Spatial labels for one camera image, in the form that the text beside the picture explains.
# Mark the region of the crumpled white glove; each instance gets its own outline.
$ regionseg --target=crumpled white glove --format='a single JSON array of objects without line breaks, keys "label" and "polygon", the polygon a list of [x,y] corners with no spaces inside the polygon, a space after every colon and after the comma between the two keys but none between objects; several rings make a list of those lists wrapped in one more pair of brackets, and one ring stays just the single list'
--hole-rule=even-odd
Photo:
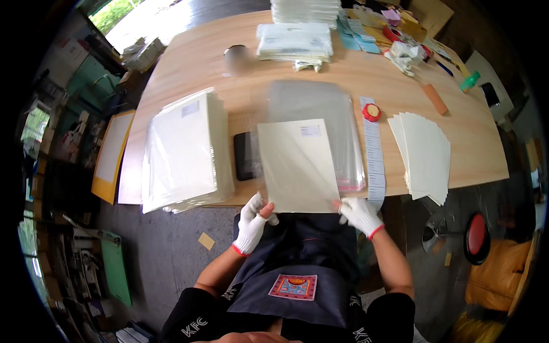
[{"label": "crumpled white glove", "polygon": [[260,209],[264,203],[261,194],[257,192],[240,212],[238,237],[233,242],[233,248],[242,256],[249,256],[254,251],[263,236],[263,229],[267,221],[271,225],[278,224],[278,217],[275,213],[271,213],[274,208],[272,204],[266,204],[262,210],[262,214],[267,218],[260,215]]},{"label": "crumpled white glove", "polygon": [[349,221],[349,225],[360,230],[368,239],[385,227],[375,209],[364,198],[343,198],[339,207],[340,224]]}]

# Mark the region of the black apron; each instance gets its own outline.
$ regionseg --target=black apron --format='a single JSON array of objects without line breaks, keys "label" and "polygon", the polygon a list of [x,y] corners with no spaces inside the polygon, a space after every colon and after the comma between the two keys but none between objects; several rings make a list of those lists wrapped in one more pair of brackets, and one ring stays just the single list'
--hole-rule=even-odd
[{"label": "black apron", "polygon": [[280,224],[266,225],[262,241],[238,272],[236,283],[243,285],[227,312],[346,328],[349,296],[360,277],[355,230],[340,225],[336,213],[278,217]]}]

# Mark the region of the green board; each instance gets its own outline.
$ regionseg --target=green board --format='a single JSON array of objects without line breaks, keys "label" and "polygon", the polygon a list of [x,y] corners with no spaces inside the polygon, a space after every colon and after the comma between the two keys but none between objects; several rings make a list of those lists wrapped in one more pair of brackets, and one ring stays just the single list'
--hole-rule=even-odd
[{"label": "green board", "polygon": [[[106,238],[118,238],[120,240],[120,236],[112,232],[103,231],[103,235]],[[124,259],[122,258],[122,245],[102,239],[101,250],[103,251],[103,264],[105,265],[109,292],[124,305],[132,306],[126,270],[124,269]]]}]

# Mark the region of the green bottle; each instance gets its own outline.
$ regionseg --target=green bottle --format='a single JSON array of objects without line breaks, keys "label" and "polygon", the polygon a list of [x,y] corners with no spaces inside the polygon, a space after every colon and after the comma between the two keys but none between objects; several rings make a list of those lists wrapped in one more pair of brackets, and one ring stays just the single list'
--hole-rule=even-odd
[{"label": "green bottle", "polygon": [[463,93],[467,94],[469,89],[473,88],[475,86],[475,83],[479,79],[480,74],[478,71],[476,71],[473,75],[467,77],[460,85],[461,90]]}]

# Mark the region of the wooden table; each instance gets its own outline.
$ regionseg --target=wooden table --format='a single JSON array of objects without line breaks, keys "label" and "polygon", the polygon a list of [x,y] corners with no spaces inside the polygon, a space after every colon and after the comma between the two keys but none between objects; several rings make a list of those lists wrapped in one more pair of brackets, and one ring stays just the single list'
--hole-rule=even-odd
[{"label": "wooden table", "polygon": [[[257,48],[258,24],[272,23],[271,12],[247,13],[198,26],[173,38],[162,55],[143,92],[130,130],[122,172],[118,202],[141,203],[141,164],[147,123],[159,110],[186,95],[215,87],[225,101],[229,117],[229,144],[233,136],[249,131],[248,115],[253,115],[257,90],[273,80],[310,80],[337,83],[352,97],[358,125],[363,162],[366,162],[360,96],[374,98],[381,108],[380,131],[385,163],[386,195],[407,194],[404,163],[387,118],[399,112],[413,112],[436,122],[452,144],[450,188],[481,184],[509,177],[507,163],[496,124],[480,88],[464,94],[459,88],[463,77],[450,63],[442,60],[455,77],[433,62],[421,63],[415,77],[401,73],[382,55],[343,48],[337,32],[332,33],[334,55],[322,71],[294,72],[290,62],[260,61],[248,77],[224,77],[227,72],[223,52],[234,44]],[[452,59],[459,58],[449,51]],[[427,98],[422,85],[432,83],[450,113],[441,116]],[[257,191],[255,180],[239,182],[236,193],[220,205],[244,205]]]}]

